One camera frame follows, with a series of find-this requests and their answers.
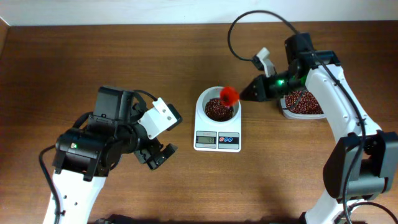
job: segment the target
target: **white kitchen scale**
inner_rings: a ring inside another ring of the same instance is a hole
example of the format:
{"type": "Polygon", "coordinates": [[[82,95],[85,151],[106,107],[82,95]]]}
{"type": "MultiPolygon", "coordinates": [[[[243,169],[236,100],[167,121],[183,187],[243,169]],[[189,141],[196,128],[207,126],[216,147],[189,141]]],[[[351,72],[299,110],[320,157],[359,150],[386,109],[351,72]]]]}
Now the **white kitchen scale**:
{"type": "Polygon", "coordinates": [[[213,98],[220,98],[222,86],[205,90],[197,101],[195,112],[195,134],[193,148],[198,151],[239,152],[242,142],[242,109],[238,101],[231,119],[223,122],[207,117],[205,107],[213,98]]]}

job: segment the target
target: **white wall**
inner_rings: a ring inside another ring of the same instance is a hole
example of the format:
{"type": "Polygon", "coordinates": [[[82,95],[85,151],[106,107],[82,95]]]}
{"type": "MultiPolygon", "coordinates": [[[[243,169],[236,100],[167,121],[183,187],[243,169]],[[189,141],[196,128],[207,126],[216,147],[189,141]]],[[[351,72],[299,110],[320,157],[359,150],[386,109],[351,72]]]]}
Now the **white wall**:
{"type": "MultiPolygon", "coordinates": [[[[0,0],[11,26],[220,23],[253,9],[289,21],[398,20],[398,0],[0,0]]],[[[243,19],[262,21],[275,19],[243,19]]]]}

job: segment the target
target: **wooden tabletop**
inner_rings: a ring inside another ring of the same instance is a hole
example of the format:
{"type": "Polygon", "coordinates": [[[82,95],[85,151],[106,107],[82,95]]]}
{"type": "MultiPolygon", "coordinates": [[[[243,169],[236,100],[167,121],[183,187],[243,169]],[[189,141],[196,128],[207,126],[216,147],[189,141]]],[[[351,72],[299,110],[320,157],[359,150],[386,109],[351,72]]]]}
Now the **wooden tabletop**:
{"type": "MultiPolygon", "coordinates": [[[[385,131],[398,131],[398,22],[299,22],[316,49],[334,50],[363,108],[385,131]]],[[[217,85],[242,90],[260,74],[228,50],[229,24],[11,27],[0,60],[0,222],[41,223],[50,189],[39,152],[79,115],[92,111],[101,85],[143,89],[183,117],[162,143],[178,151],[158,170],[123,157],[106,179],[90,221],[112,213],[190,221],[278,221],[312,208],[335,143],[326,120],[283,117],[275,102],[242,102],[239,153],[193,149],[195,103],[217,85]]],[[[281,23],[238,24],[237,53],[271,51],[287,69],[281,23]]],[[[52,171],[54,151],[45,155],[52,171]]],[[[377,202],[398,214],[398,181],[377,202]]],[[[363,207],[354,220],[392,223],[363,207]]]]}

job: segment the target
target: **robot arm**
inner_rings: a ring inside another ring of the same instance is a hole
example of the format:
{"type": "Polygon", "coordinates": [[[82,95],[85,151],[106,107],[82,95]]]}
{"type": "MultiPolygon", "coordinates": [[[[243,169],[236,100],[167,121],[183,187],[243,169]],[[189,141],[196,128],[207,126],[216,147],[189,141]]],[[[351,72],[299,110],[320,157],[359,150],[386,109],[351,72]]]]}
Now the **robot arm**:
{"type": "MultiPolygon", "coordinates": [[[[159,98],[147,109],[136,91],[102,86],[93,113],[84,114],[61,135],[53,160],[53,184],[60,199],[59,223],[87,223],[105,178],[122,154],[134,153],[141,164],[157,169],[176,150],[157,140],[182,122],[173,105],[159,98]],[[83,129],[79,127],[88,120],[83,129]]],[[[44,223],[54,223],[55,198],[50,198],[44,223]]]]}
{"type": "MultiPolygon", "coordinates": [[[[301,34],[312,45],[309,34],[301,34]]],[[[259,75],[240,94],[241,100],[276,100],[294,90],[307,88],[320,104],[333,131],[336,147],[323,169],[326,190],[317,204],[300,221],[306,224],[343,223],[342,195],[348,167],[358,151],[362,135],[355,110],[325,69],[319,66],[301,39],[296,35],[285,41],[289,63],[286,72],[270,75],[271,62],[267,50],[261,50],[252,62],[265,75],[259,75]]],[[[366,143],[364,152],[369,159],[359,160],[348,183],[348,205],[373,200],[391,189],[398,163],[398,136],[384,133],[366,114],[345,80],[343,68],[334,52],[316,51],[337,80],[343,85],[364,119],[366,143]]]]}

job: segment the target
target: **red beans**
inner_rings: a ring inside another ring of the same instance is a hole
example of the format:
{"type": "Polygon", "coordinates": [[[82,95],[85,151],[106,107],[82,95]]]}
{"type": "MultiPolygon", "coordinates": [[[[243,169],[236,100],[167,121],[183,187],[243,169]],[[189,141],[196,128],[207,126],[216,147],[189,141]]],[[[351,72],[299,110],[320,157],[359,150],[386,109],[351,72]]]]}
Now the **red beans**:
{"type": "MultiPolygon", "coordinates": [[[[300,97],[301,91],[293,91],[285,97],[286,107],[290,108],[300,97]]],[[[323,114],[317,99],[309,92],[306,91],[301,98],[300,102],[290,112],[297,114],[323,114]]]]}
{"type": "Polygon", "coordinates": [[[234,113],[233,107],[226,107],[221,104],[219,98],[211,99],[205,107],[207,117],[214,121],[227,121],[232,118],[234,113]]]}

